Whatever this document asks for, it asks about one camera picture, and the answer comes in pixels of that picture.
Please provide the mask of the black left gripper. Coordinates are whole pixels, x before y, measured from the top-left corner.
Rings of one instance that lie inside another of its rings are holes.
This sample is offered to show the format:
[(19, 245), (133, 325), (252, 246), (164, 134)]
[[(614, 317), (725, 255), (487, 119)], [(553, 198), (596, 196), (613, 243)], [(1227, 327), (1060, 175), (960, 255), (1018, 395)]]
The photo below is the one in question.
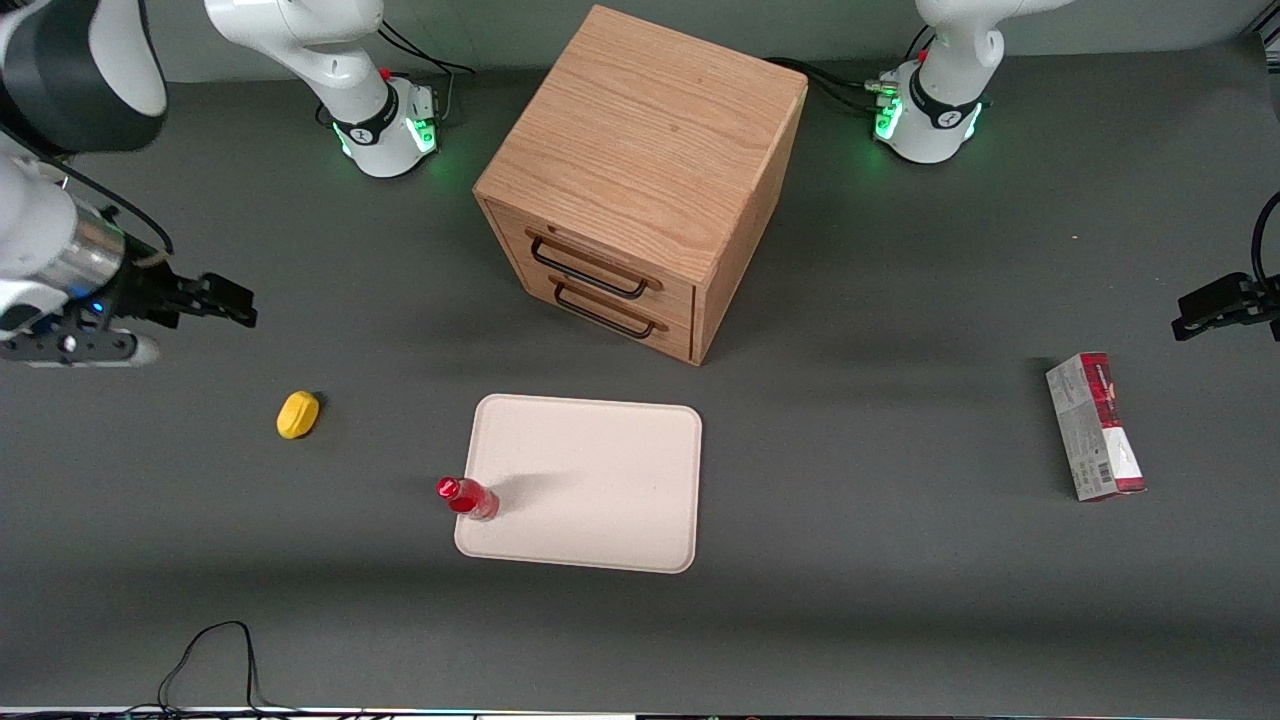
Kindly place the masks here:
[(1266, 324), (1274, 341), (1280, 341), (1277, 281), (1229, 273), (1180, 297), (1178, 307), (1180, 314), (1171, 328), (1179, 342), (1238, 323)]

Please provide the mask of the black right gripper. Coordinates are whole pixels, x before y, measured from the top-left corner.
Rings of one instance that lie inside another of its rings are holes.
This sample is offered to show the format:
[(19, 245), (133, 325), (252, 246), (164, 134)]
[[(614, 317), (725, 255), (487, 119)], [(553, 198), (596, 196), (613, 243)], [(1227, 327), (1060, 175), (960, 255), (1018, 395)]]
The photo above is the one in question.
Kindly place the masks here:
[(93, 295), (95, 313), (110, 325), (118, 318), (177, 329), (183, 316), (210, 316), (244, 328), (257, 325), (253, 292), (215, 273), (183, 279), (165, 258), (128, 259)]

